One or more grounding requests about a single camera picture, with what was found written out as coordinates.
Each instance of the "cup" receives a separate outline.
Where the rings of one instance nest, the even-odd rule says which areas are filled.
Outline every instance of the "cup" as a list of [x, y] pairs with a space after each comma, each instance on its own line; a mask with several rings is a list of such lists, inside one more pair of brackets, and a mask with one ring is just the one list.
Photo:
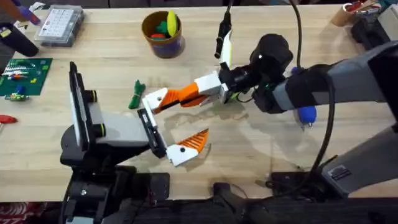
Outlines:
[[39, 49], [10, 23], [0, 23], [0, 41], [26, 57], [33, 57], [39, 52]]
[[165, 40], [152, 40], [151, 35], [156, 33], [156, 27], [162, 22], [167, 21], [167, 11], [158, 11], [148, 15], [142, 22], [142, 33], [147, 39], [150, 47], [161, 58], [172, 58], [177, 56], [182, 50], [182, 25], [180, 18], [177, 18], [177, 32], [171, 38]]
[[342, 27], [345, 26], [348, 22], [352, 21], [354, 17], [354, 12], [348, 12], [346, 7], [350, 6], [351, 3], [344, 4], [339, 11], [333, 16], [331, 19], [331, 23], [336, 26]]

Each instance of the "red object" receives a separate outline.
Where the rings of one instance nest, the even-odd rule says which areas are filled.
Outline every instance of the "red object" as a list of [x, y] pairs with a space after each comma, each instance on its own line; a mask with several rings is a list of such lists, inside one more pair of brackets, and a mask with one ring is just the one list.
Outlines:
[[151, 38], [158, 37], [158, 38], [166, 38], [164, 34], [152, 34]]
[[0, 115], [0, 123], [2, 124], [12, 124], [16, 123], [18, 120], [16, 118], [13, 118], [12, 116], [8, 115]]
[[27, 224], [27, 219], [39, 217], [45, 206], [39, 202], [0, 203], [0, 223]]
[[353, 2], [352, 5], [347, 6], [347, 7], [346, 7], [346, 10], [347, 10], [348, 12], [352, 12], [352, 11], [354, 11], [355, 9], [361, 7], [361, 5], [362, 5], [362, 2], [361, 2], [361, 1], [356, 1], [356, 2]]

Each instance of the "green object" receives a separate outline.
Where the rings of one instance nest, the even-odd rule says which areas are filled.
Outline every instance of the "green object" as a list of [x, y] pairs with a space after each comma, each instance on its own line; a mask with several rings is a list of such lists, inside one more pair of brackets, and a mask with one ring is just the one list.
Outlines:
[[231, 100], [235, 100], [239, 93], [233, 93], [230, 97]]
[[162, 21], [159, 26], [156, 27], [156, 33], [167, 35], [167, 22]]
[[165, 40], [166, 38], [163, 37], [153, 37], [152, 40]]
[[18, 85], [25, 87], [24, 95], [40, 95], [45, 78], [49, 72], [51, 62], [52, 58], [11, 59], [8, 62], [4, 73], [21, 71], [22, 73], [29, 75], [28, 78], [22, 78], [19, 80], [8, 80], [8, 75], [4, 75], [3, 83], [0, 85], [0, 96], [15, 93], [15, 89]]
[[139, 80], [136, 81], [134, 85], [134, 96], [132, 96], [131, 102], [129, 104], [129, 109], [136, 109], [139, 106], [139, 100], [141, 95], [145, 90], [145, 84], [141, 84]]

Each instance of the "black mount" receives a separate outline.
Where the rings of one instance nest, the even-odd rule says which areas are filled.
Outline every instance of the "black mount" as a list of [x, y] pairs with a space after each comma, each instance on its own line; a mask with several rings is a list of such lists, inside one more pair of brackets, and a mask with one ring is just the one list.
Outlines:
[[219, 203], [226, 209], [231, 210], [238, 223], [252, 224], [275, 224], [275, 218], [270, 215], [266, 208], [258, 203], [258, 200], [250, 202], [249, 199], [241, 198], [232, 193], [228, 183], [217, 182], [213, 184], [214, 202]]

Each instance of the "green toy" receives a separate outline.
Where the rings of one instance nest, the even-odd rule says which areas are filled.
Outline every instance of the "green toy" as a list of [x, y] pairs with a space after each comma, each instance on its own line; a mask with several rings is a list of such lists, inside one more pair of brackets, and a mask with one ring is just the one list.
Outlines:
[[141, 99], [141, 95], [145, 90], [145, 84], [141, 84], [139, 80], [136, 81], [134, 85], [134, 96], [131, 99], [129, 104], [129, 109], [136, 109], [139, 106], [139, 100]]
[[167, 22], [162, 21], [159, 26], [156, 27], [156, 33], [167, 35]]

